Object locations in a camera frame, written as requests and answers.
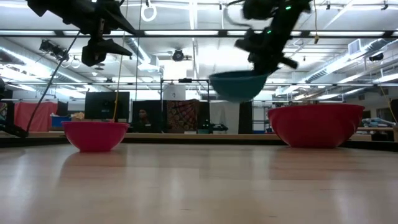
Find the ceiling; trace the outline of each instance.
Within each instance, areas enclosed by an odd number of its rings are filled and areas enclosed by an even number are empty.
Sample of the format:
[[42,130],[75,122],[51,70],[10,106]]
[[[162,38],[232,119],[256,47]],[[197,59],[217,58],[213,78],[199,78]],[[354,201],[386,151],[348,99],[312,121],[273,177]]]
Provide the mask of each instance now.
[[[243,29],[242,27],[234,26],[223,19],[223,13],[219,9],[220,3],[224,1],[219,0],[195,0],[190,3],[189,0],[158,0],[152,1],[151,4],[156,7],[157,14],[150,22],[141,19],[141,3],[143,7],[145,2],[141,1],[125,1],[121,7],[123,14],[127,12],[128,21],[135,29],[140,30],[219,30],[219,29]],[[327,10],[327,1],[317,0],[317,14],[315,10],[310,14],[302,14],[298,23],[295,26],[296,30],[396,30],[398,27],[395,22],[398,1],[388,0],[389,8],[381,10],[384,6],[383,1],[375,0],[331,0],[330,10]],[[241,18],[241,6],[231,6],[229,9],[230,17],[237,22],[244,22],[252,25],[255,29],[263,29],[268,25],[269,21],[244,21]],[[147,17],[152,15],[151,9],[146,9],[144,13]],[[1,1],[0,2],[0,30],[77,30],[72,25],[65,25],[61,18],[55,16],[51,12],[46,12],[43,17],[37,16],[31,11],[26,2],[23,0]],[[0,37],[5,38],[14,44],[17,44],[29,52],[36,55],[43,56],[50,61],[56,62],[55,59],[49,55],[43,55],[39,50],[40,43],[43,39],[50,40],[53,44],[59,45],[63,48],[69,47],[74,36],[70,37]],[[166,68],[173,67],[174,69],[187,70],[187,76],[190,78],[205,79],[212,73],[225,72],[230,70],[247,70],[252,67],[247,61],[248,53],[234,47],[237,38],[195,38],[193,41],[190,37],[146,37],[139,38],[136,41],[140,47],[148,55],[155,55],[159,59],[159,65]],[[103,82],[106,78],[113,77],[117,79],[119,72],[122,76],[121,82],[159,82],[159,72],[146,72],[137,68],[137,60],[135,57],[123,57],[122,64],[120,64],[121,57],[119,55],[109,54],[104,61],[104,70],[97,71],[93,67],[80,65],[79,59],[81,49],[87,44],[87,38],[77,38],[73,47],[71,48],[71,59],[69,62],[63,64],[67,70],[76,73],[82,77],[84,82],[92,80],[93,82]],[[268,82],[274,83],[289,83],[299,82],[302,77],[308,75],[317,67],[327,65],[330,60],[345,54],[348,49],[348,44],[355,39],[341,39],[341,38],[327,38],[320,39],[318,44],[314,44],[313,39],[292,39],[285,46],[284,52],[287,57],[291,57],[299,62],[297,70],[292,70],[288,67],[282,67],[280,70],[272,74]],[[126,45],[122,38],[114,38],[114,41],[119,45]],[[182,49],[185,55],[193,56],[197,63],[198,73],[194,75],[193,60],[179,63],[171,61],[171,54],[175,49]],[[388,49],[384,49],[384,61],[395,59],[396,45],[392,44]],[[365,70],[365,68],[380,66],[381,62],[364,63],[363,59],[350,63],[338,70],[333,71],[329,77],[335,76],[338,79],[343,79],[355,75]],[[172,74],[167,75],[166,78],[173,78]],[[324,82],[336,83],[339,80],[323,79]],[[369,75],[364,75],[361,80],[369,79]],[[109,86],[109,90],[114,89],[114,86]],[[125,89],[131,89],[131,86],[122,86]],[[143,90],[152,90],[160,88],[160,86],[141,85]],[[277,86],[266,86],[264,89],[275,90]],[[295,91],[296,95],[302,93],[303,89]]]

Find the security camera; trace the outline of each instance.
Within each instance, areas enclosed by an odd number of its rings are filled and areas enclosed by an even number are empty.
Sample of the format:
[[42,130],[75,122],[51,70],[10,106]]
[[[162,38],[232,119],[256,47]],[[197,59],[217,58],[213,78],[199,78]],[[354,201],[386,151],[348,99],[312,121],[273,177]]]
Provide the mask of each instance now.
[[182,53],[182,49],[176,49],[172,56],[174,62],[181,62],[184,59],[184,54]]

